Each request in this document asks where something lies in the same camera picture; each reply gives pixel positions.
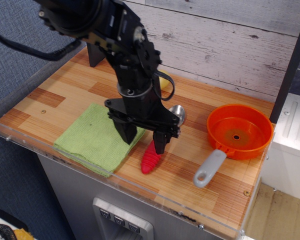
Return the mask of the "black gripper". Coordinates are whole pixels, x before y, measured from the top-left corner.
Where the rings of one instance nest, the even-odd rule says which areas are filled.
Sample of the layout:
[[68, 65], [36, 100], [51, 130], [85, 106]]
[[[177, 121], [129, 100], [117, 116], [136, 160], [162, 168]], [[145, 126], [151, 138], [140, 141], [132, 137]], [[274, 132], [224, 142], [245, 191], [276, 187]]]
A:
[[137, 127], [153, 131], [155, 152], [161, 155], [171, 138], [180, 134], [179, 118], [165, 108], [151, 89], [139, 96], [123, 95], [107, 99], [109, 117], [122, 140], [130, 145], [137, 135]]

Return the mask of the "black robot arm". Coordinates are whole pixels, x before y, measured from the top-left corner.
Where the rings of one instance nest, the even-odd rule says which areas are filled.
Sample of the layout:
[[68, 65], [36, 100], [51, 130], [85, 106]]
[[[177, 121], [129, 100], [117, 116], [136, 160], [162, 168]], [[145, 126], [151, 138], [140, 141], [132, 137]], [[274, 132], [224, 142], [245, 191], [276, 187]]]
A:
[[40, 17], [52, 30], [98, 47], [114, 69], [120, 98], [105, 106], [121, 138], [130, 144], [137, 128], [153, 132], [162, 154], [180, 133], [179, 119], [163, 106], [160, 52], [140, 18], [120, 0], [41, 0]]

